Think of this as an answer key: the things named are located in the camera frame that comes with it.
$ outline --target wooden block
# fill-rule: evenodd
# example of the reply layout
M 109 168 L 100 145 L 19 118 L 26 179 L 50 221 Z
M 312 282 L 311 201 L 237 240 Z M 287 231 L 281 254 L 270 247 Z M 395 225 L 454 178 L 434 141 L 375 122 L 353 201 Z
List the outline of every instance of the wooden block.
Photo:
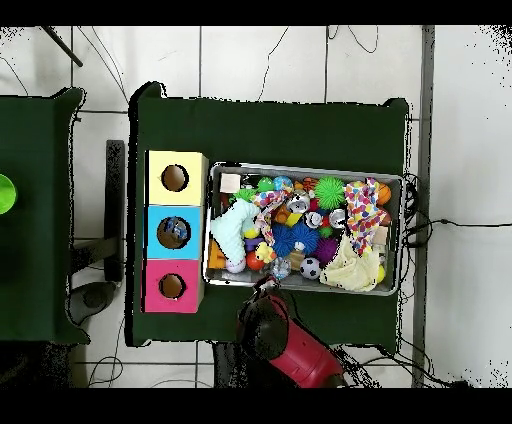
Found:
M 162 227 L 167 218 L 179 217 L 188 224 L 189 239 L 182 247 L 162 244 Z M 148 259 L 200 259 L 203 240 L 203 208 L 196 206 L 148 207 Z
M 201 206 L 207 183 L 208 160 L 196 152 L 148 152 L 149 203 Z M 185 185 L 181 186 L 184 177 Z
M 148 260 L 144 312 L 196 313 L 204 294 L 200 273 L 198 260 Z

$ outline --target metal tray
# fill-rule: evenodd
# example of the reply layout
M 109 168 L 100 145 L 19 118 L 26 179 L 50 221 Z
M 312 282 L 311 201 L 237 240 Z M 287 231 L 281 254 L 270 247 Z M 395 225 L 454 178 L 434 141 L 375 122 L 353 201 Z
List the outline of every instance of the metal tray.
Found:
M 277 177 L 285 175 L 292 181 L 302 180 L 305 177 L 321 178 L 325 176 L 339 177 L 343 182 L 364 181 L 367 177 L 373 177 L 377 181 L 387 184 L 391 189 L 391 199 L 386 203 L 386 210 L 392 218 L 392 224 L 389 227 L 388 244 L 386 246 L 386 260 L 384 267 L 386 277 L 373 290 L 368 292 L 349 291 L 338 287 L 331 287 L 320 283 L 317 280 L 308 280 L 302 277 L 300 273 L 292 272 L 291 275 L 281 280 L 281 286 L 291 290 L 304 290 L 314 292 L 336 292 L 352 293 L 367 296 L 390 296 L 399 285 L 399 264 L 401 261 L 401 237 L 403 231 L 403 210 L 405 204 L 405 189 L 402 177 L 397 175 L 374 174 L 363 172 L 333 171 L 311 168 L 292 168 L 272 165 L 254 165 L 254 164 L 225 164 L 221 162 L 214 163 L 210 168 L 210 178 L 208 182 L 208 193 L 210 201 L 206 211 L 206 232 L 203 254 L 203 278 L 209 284 L 232 285 L 232 286 L 252 286 L 260 280 L 264 274 L 246 269 L 238 274 L 231 274 L 226 270 L 210 269 L 208 264 L 208 245 L 210 233 L 210 220 L 220 216 L 220 174 L 240 174 L 240 175 L 261 175 L 268 177 Z

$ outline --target soccer ball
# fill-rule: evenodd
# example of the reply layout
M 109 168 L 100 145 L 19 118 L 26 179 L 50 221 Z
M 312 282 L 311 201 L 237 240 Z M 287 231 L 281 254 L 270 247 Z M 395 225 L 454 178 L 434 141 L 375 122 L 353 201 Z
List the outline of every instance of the soccer ball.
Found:
M 300 264 L 300 273 L 304 278 L 316 280 L 320 275 L 320 262 L 315 258 L 306 258 Z

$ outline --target yellow ball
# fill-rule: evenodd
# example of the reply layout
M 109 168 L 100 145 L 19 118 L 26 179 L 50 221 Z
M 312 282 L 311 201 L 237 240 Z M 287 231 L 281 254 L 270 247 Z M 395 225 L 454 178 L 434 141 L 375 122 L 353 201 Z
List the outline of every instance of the yellow ball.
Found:
M 245 238 L 256 238 L 260 235 L 260 229 L 257 227 L 249 228 L 245 233 Z
M 386 276 L 386 271 L 384 270 L 384 267 L 382 265 L 379 265 L 379 272 L 377 273 L 377 284 L 382 282 L 382 280 L 384 280 L 385 276 Z

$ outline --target rubber duck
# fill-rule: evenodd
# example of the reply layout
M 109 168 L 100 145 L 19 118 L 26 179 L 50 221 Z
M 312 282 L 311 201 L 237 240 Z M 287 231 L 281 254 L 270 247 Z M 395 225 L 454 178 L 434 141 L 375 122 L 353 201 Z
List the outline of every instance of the rubber duck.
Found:
M 267 243 L 262 241 L 256 248 L 256 259 L 269 264 L 277 258 L 276 252 Z

